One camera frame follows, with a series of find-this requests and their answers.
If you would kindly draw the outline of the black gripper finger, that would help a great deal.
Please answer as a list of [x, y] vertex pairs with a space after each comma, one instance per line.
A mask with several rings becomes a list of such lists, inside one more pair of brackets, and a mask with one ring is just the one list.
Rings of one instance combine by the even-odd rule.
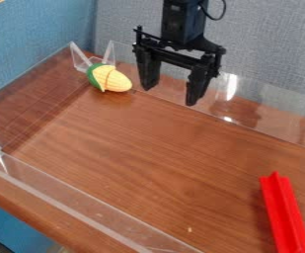
[[205, 96], [212, 79], [217, 76], [213, 65], [196, 65], [188, 76], [185, 104], [195, 106]]
[[155, 54], [143, 48], [136, 51], [141, 84], [147, 91], [152, 89], [160, 80], [161, 61]]

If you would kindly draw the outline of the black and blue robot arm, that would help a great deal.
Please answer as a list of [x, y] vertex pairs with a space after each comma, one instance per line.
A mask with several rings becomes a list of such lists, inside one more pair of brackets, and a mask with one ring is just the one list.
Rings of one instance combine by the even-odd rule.
[[160, 81], [160, 69], [164, 62], [191, 71], [187, 81], [185, 104], [195, 106], [205, 96], [211, 81], [220, 75], [223, 56], [227, 49], [207, 40], [207, 19], [220, 21], [209, 12], [209, 0], [164, 0], [161, 35], [157, 37], [135, 28], [137, 41], [133, 53], [137, 57], [141, 84], [149, 91]]

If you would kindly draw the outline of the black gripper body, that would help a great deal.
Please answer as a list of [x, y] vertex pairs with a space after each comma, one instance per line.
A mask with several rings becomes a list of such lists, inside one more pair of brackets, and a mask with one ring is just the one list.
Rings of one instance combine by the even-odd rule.
[[143, 26], [137, 26], [133, 52], [136, 53], [140, 48], [149, 50], [161, 63], [165, 62], [188, 70], [199, 64], [213, 65], [219, 76], [227, 49], [205, 38], [204, 30], [204, 26], [175, 28], [163, 25], [161, 35], [156, 36], [149, 34]]

